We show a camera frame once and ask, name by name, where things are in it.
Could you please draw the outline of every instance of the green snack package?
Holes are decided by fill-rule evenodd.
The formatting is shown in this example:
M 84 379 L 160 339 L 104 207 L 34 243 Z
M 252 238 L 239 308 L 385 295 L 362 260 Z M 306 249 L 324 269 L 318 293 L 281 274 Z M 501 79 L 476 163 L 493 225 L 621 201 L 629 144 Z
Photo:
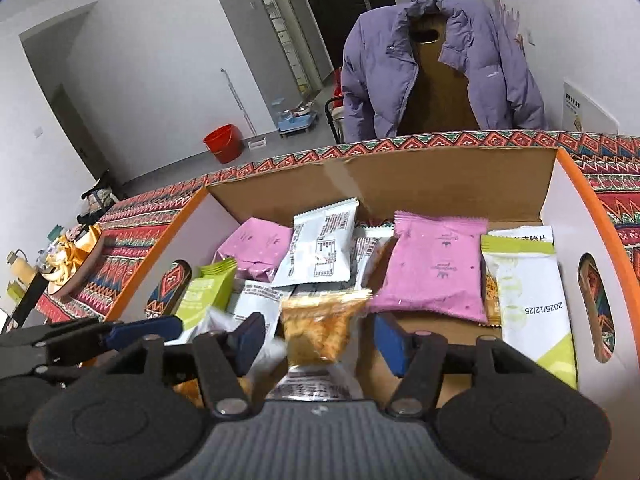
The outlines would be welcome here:
M 175 313 L 182 320 L 184 330 L 196 326 L 204 317 L 208 306 L 214 306 L 223 312 L 226 310 L 236 267 L 234 258 L 200 267 L 202 277 L 191 281 Z

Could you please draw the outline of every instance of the red patterned fabric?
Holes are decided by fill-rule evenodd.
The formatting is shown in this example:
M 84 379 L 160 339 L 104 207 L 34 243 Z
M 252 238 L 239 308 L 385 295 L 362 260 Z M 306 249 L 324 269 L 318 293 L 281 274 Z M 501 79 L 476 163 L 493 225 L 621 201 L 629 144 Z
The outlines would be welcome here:
M 63 301 L 44 295 L 38 309 L 54 320 L 104 317 L 175 215 L 201 186 L 328 158 L 435 146 L 560 146 L 599 195 L 640 278 L 640 139 L 565 132 L 453 132 L 395 137 L 276 156 L 217 171 L 119 202 L 101 223 L 110 241 L 83 288 Z

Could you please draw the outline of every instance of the box handle cutout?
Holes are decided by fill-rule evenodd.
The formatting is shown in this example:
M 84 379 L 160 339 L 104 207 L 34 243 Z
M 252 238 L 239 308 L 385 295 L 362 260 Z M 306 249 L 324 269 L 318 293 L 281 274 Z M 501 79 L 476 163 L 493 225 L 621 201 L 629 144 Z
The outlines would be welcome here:
M 598 266 L 589 253 L 580 259 L 578 284 L 589 318 L 593 352 L 599 362 L 606 363 L 616 345 L 616 329 Z

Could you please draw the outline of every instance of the gray floor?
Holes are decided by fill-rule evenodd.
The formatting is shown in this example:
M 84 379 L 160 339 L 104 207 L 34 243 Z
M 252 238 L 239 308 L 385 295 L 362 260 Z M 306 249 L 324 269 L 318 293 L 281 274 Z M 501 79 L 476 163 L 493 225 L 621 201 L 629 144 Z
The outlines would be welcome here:
M 270 158 L 272 156 L 332 146 L 335 144 L 335 140 L 324 116 L 324 103 L 333 95 L 333 91 L 332 86 L 327 86 L 314 99 L 314 108 L 318 112 L 319 117 L 315 127 L 309 132 L 292 134 L 284 138 L 280 137 L 278 132 L 256 137 L 255 139 L 251 139 L 252 143 L 264 137 L 267 141 L 266 145 L 254 149 L 245 148 L 242 155 L 229 164 L 220 164 L 216 157 L 210 152 L 199 153 L 159 168 L 158 170 L 151 171 L 134 180 L 130 180 L 122 186 L 123 191 L 128 196 L 135 196 L 146 191 L 196 178 L 223 168 L 255 162 L 256 160 Z

